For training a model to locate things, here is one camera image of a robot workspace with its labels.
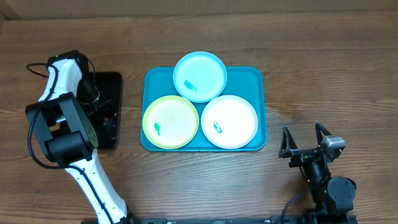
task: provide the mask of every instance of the wooden table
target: wooden table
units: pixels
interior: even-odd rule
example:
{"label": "wooden table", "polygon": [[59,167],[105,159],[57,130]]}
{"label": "wooden table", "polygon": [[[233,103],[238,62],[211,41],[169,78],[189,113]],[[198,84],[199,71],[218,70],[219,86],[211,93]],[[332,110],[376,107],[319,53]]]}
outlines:
{"label": "wooden table", "polygon": [[[46,79],[25,65],[78,49],[97,71],[123,75],[119,147],[101,155],[114,188],[139,218],[268,217],[306,187],[279,159],[282,127],[301,149],[321,121],[346,140],[332,175],[357,185],[361,223],[398,218],[398,12],[6,21],[0,35],[0,223],[79,223],[95,213],[63,170],[29,157],[25,107]],[[268,142],[259,152],[152,153],[140,143],[142,89],[152,67],[205,50],[264,76]],[[40,148],[34,141],[34,149]],[[289,208],[310,207],[307,197]]]}

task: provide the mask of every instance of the green plate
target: green plate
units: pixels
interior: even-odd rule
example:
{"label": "green plate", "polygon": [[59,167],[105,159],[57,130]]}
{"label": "green plate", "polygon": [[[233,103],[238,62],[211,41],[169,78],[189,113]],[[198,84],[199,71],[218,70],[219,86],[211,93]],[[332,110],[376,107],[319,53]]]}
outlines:
{"label": "green plate", "polygon": [[162,149],[178,149],[190,142],[199,127],[194,105],[181,96],[163,96],[145,110],[142,127],[147,139]]}

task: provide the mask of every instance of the tray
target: tray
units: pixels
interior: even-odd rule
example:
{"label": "tray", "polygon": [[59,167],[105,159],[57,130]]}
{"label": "tray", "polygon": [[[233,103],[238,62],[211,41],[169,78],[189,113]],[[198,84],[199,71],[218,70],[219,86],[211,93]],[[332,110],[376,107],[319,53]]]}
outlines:
{"label": "tray", "polygon": [[[149,70],[144,80],[142,117],[147,107],[156,99],[167,95],[179,96],[179,93],[174,88],[173,71],[174,67],[157,67]],[[259,126],[256,135],[249,144],[239,149],[219,148],[207,140],[201,129],[201,124],[199,124],[199,129],[195,137],[179,149],[161,149],[153,145],[146,138],[141,125],[142,145],[154,152],[241,152],[262,149],[267,142],[266,102],[262,74],[254,67],[226,67],[226,71],[228,79],[221,95],[240,96],[252,104],[257,113]],[[193,105],[198,111],[199,118],[201,118],[201,114],[207,103],[193,103]]]}

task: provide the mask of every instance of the light blue plate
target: light blue plate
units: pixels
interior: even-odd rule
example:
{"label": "light blue plate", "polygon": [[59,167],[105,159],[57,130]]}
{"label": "light blue plate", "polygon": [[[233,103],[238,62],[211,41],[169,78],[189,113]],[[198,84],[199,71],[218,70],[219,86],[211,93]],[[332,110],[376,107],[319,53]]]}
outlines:
{"label": "light blue plate", "polygon": [[178,61],[173,81],[182,97],[196,103],[208,102],[220,95],[225,88],[225,65],[211,53],[192,52]]}
{"label": "light blue plate", "polygon": [[[156,99],[167,95],[179,95],[174,88],[173,67],[157,67],[150,70],[144,80],[144,95],[142,99],[142,116],[147,107]],[[222,149],[213,145],[201,129],[185,146],[178,149],[161,149],[153,145],[145,136],[141,125],[141,143],[154,152],[239,152],[256,151],[264,147],[267,142],[266,103],[262,74],[253,67],[226,67],[228,82],[221,95],[236,95],[247,100],[256,110],[259,120],[257,133],[245,146],[239,149]],[[207,103],[193,103],[201,117]]]}

